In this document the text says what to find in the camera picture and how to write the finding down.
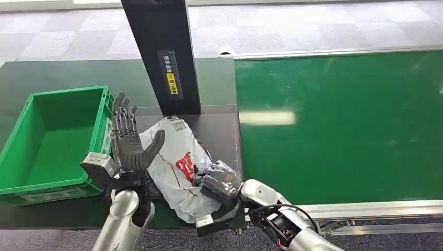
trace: yellow warning label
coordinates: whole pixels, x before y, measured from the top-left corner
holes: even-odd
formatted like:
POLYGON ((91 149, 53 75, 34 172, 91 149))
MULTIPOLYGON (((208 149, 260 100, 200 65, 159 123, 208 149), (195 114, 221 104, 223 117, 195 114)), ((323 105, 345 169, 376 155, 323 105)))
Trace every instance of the yellow warning label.
POLYGON ((178 94, 176 78, 174 77, 174 74, 166 73, 166 78, 168 79, 169 90, 171 91, 171 94, 178 94))

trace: white plastic bag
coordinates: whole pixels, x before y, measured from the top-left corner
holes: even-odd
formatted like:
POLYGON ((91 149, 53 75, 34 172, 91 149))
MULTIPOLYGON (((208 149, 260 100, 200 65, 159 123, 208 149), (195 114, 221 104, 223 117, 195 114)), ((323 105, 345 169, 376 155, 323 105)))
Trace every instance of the white plastic bag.
POLYGON ((194 165, 197 169, 205 169, 212 162, 188 124, 176 116, 161 119, 140 134, 144 149, 158 130, 165 131, 165 144, 148 172, 169 206, 187 223, 195 223, 195 218, 217 211, 220 203, 203 195, 201 187, 192 186, 194 165))

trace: black cable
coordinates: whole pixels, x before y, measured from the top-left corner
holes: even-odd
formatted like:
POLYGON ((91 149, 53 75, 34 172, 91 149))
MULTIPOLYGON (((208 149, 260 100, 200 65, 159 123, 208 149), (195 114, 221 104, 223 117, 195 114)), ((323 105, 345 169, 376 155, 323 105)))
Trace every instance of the black cable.
POLYGON ((272 204, 272 205, 262 206, 262 207, 259 207, 259 208, 254 209, 254 210, 251 210, 251 211, 245 213, 244 215, 241 215, 241 216, 235 217, 234 219, 237 219, 237 218, 243 217, 243 216, 245 216, 245 215, 247 215, 247 214, 257 213, 257 212, 263 211, 264 209, 267 209, 267 208, 274 208, 274 207, 279 207, 279 208, 282 208, 282 207, 288 207, 288 208, 294 208, 294 209, 297 209, 298 211, 300 211, 300 212, 302 212, 304 215, 306 215, 306 217, 308 217, 309 221, 312 223, 312 226, 314 227, 315 232, 316 232, 317 234, 320 234, 320 231, 319 231, 319 229, 318 229, 316 223, 314 222, 314 220, 311 218, 311 216, 309 216, 308 213, 307 213, 305 210, 299 208, 298 206, 294 206, 294 205, 292 205, 292 204, 272 204))

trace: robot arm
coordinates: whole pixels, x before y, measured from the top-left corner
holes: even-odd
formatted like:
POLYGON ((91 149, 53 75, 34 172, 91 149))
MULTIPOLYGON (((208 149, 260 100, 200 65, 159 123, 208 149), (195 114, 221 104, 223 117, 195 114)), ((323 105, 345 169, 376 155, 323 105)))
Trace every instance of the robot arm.
MULTIPOLYGON (((276 204, 290 205, 280 193, 254 179, 246 180, 240 197, 257 209, 276 204)), ((273 207, 268 211, 257 211, 251 221, 261 227, 267 236, 282 250, 290 251, 339 251, 342 250, 311 229, 297 210, 290 207, 273 207)))
MULTIPOLYGON (((137 250, 142 234, 155 212, 151 200, 156 187, 146 169, 163 146, 165 132, 158 131, 153 143, 144 150, 136 132, 136 107, 128 110, 128 103, 124 93, 119 93, 113 105, 112 150, 116 162, 109 155, 89 153, 81 163, 82 168, 98 186, 115 194, 93 251, 137 250)), ((214 167, 216 169, 207 170, 200 177, 195 177, 196 183, 207 188, 207 192, 212 193, 215 199, 236 199, 239 203, 246 203, 250 208, 248 214, 252 223, 261 227, 280 249, 342 250, 314 232, 311 225, 298 214, 298 208, 271 187, 254 179, 241 182, 241 177, 223 163, 214 167)), ((221 230, 223 224, 232 219, 226 216, 219 219, 219 222, 204 227, 210 231, 221 230)))
MULTIPOLYGON (((89 153, 83 169, 101 187, 114 189, 109 210, 93 251, 135 251, 142 240, 155 208, 149 197, 149 186, 134 172, 121 172, 109 155, 89 153)), ((254 179, 246 180, 237 194, 250 208, 255 226, 284 251, 342 250, 311 229, 311 225, 291 207, 280 193, 254 179)))

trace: red logo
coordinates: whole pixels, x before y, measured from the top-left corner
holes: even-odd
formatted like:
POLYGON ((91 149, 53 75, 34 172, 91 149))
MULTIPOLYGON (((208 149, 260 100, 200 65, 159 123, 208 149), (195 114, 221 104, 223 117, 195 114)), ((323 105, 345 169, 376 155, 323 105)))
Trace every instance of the red logo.
POLYGON ((189 182, 192 182, 194 178, 194 166, 191 162, 191 152, 187 152, 182 159, 179 159, 176 162, 176 167, 184 173, 189 182))

